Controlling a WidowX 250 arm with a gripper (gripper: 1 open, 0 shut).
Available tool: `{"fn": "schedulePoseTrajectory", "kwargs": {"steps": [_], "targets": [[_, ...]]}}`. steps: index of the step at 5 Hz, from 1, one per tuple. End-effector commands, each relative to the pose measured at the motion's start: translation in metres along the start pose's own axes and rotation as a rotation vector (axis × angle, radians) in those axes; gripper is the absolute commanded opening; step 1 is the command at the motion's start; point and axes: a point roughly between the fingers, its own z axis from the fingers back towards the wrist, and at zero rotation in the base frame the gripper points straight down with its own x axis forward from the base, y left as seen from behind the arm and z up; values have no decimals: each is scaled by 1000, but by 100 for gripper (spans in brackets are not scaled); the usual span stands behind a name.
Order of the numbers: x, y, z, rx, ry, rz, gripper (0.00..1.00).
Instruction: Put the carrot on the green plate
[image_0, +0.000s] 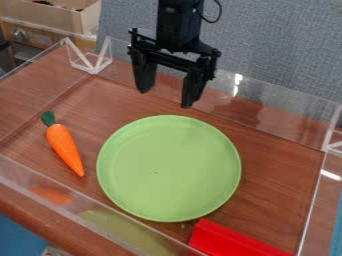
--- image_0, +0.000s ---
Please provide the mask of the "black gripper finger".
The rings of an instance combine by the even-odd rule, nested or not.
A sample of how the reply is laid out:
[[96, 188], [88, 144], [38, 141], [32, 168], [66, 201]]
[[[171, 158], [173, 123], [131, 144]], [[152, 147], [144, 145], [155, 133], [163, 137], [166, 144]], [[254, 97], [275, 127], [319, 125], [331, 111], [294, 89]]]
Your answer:
[[132, 54], [135, 85], [140, 93], [147, 93], [155, 85], [156, 67], [143, 53]]
[[183, 79], [181, 107], [187, 109], [201, 99], [209, 79], [203, 70], [193, 70]]

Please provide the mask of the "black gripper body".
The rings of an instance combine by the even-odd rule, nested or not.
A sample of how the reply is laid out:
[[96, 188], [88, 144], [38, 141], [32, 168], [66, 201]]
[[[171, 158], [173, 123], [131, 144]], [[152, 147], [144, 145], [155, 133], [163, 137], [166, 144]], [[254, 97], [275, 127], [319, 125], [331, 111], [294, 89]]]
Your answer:
[[143, 53], [151, 63], [189, 73], [203, 70], [214, 78], [221, 51], [201, 41], [202, 22], [217, 23], [222, 4], [214, 20], [205, 17], [205, 0], [158, 0], [156, 28], [154, 31], [132, 27], [128, 31], [128, 54]]

